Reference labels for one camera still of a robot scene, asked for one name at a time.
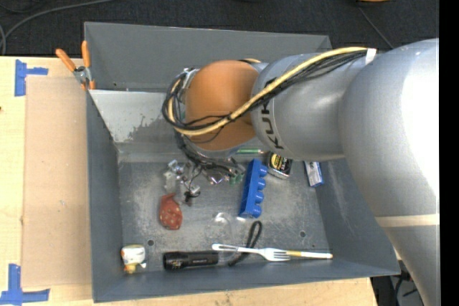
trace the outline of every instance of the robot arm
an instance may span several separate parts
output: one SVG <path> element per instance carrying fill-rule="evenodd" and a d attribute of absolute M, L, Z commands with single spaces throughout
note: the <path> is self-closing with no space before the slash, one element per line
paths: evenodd
<path fill-rule="evenodd" d="M 254 136 L 300 161 L 345 158 L 426 305 L 440 299 L 438 39 L 372 58 L 351 47 L 271 64 L 211 63 L 178 78 L 165 118 L 198 155 L 225 159 Z M 185 119 L 174 99 L 186 90 Z"/>

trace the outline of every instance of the black carpet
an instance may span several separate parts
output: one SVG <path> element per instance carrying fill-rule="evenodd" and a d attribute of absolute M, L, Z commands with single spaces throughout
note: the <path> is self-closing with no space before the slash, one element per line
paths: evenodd
<path fill-rule="evenodd" d="M 80 57 L 86 21 L 324 34 L 334 48 L 386 51 L 439 37 L 439 8 L 439 0 L 0 0 L 0 25 L 3 53 L 16 56 L 54 56 L 60 47 Z"/>

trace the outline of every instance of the gray bin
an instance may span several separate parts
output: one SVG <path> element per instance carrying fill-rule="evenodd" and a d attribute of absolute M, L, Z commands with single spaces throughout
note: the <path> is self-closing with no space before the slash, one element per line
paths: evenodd
<path fill-rule="evenodd" d="M 330 249 L 332 260 L 267 262 L 250 255 L 228 267 L 222 255 L 214 267 L 167 272 L 161 266 L 164 252 L 206 250 L 212 242 L 242 245 L 254 221 L 237 220 L 243 183 L 211 186 L 199 178 L 202 193 L 181 206 L 181 228 L 160 225 L 163 172 L 173 158 L 184 162 L 158 110 L 170 81 L 184 67 L 219 59 L 273 62 L 323 52 L 331 48 L 327 36 L 88 22 L 85 39 L 98 84 L 86 100 L 95 302 L 399 274 L 393 246 L 345 160 L 323 162 L 325 183 L 317 188 L 308 185 L 302 162 L 294 163 L 287 181 L 266 176 L 258 218 L 263 230 L 257 247 Z M 147 267 L 125 274 L 120 250 L 132 243 L 146 248 Z"/>

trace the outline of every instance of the blue object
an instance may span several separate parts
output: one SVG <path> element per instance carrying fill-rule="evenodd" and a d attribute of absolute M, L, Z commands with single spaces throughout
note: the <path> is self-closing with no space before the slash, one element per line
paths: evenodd
<path fill-rule="evenodd" d="M 239 216 L 258 218 L 261 215 L 260 203 L 265 198 L 262 190 L 266 186 L 263 177 L 267 173 L 268 167 L 264 166 L 258 159 L 251 160 L 247 165 Z"/>
<path fill-rule="evenodd" d="M 10 264 L 8 276 L 8 290 L 1 292 L 0 305 L 21 306 L 23 302 L 48 301 L 49 289 L 36 292 L 22 292 L 21 267 L 19 265 Z"/>
<path fill-rule="evenodd" d="M 26 76 L 27 75 L 48 75 L 47 68 L 35 67 L 27 69 L 27 64 L 16 59 L 16 76 L 14 83 L 14 95 L 24 96 L 26 94 Z"/>

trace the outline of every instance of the fork handle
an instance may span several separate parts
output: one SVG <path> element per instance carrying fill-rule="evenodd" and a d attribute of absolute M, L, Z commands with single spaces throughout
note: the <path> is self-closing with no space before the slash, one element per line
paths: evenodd
<path fill-rule="evenodd" d="M 259 254 L 258 249 L 251 249 L 248 247 L 237 247 L 223 244 L 212 244 L 212 249 L 219 252 L 251 252 L 253 254 Z"/>
<path fill-rule="evenodd" d="M 287 255 L 290 255 L 292 257 L 312 257 L 315 259 L 332 259 L 333 255 L 326 252 L 326 253 L 320 253 L 320 252 L 296 252 L 296 251 L 286 251 Z"/>

